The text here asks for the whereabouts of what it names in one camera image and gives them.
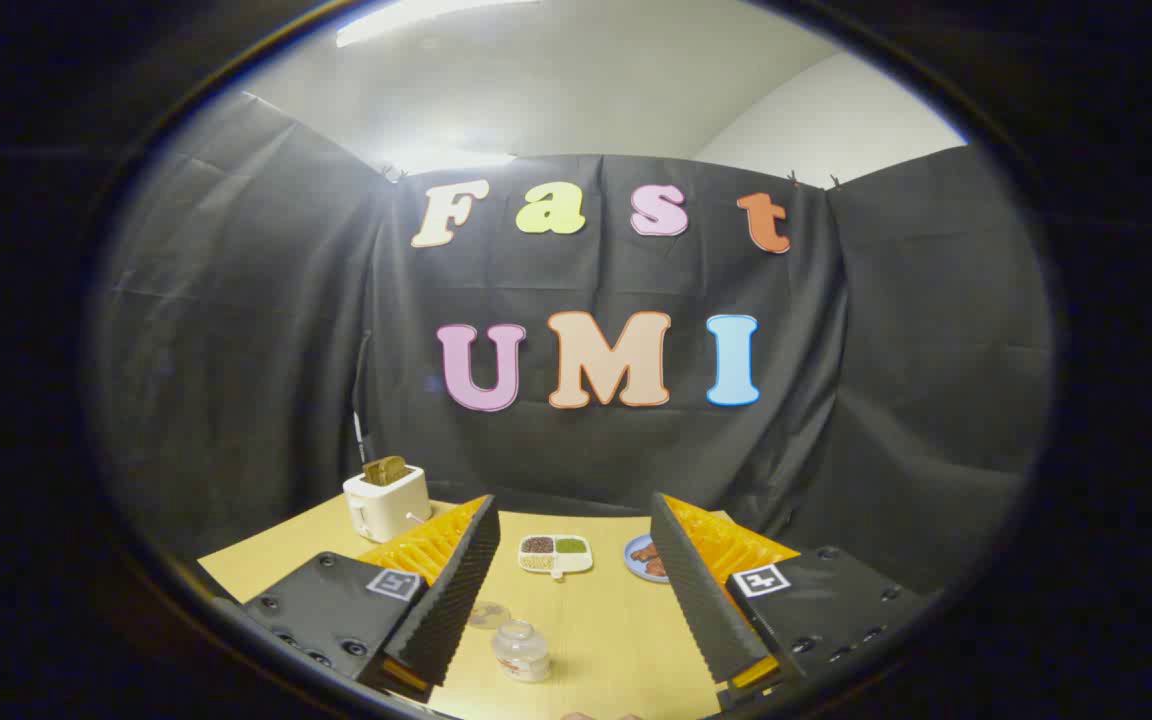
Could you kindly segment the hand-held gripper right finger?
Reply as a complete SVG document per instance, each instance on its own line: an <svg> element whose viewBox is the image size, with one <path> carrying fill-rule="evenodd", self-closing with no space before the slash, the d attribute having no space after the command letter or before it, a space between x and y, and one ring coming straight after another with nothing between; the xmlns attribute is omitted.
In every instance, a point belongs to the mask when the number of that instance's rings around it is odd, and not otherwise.
<svg viewBox="0 0 1152 720"><path fill-rule="evenodd" d="M650 536L723 706L838 682L934 601L840 547L791 550L664 493Z"/></svg>

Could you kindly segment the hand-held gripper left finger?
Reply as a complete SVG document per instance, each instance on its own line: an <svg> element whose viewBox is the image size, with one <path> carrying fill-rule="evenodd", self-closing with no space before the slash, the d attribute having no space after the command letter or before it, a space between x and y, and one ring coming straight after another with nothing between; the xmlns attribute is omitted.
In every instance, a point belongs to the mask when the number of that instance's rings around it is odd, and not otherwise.
<svg viewBox="0 0 1152 720"><path fill-rule="evenodd" d="M356 559L314 553L242 614L348 682L426 702L444 685L499 541L495 497L477 497Z"/></svg>

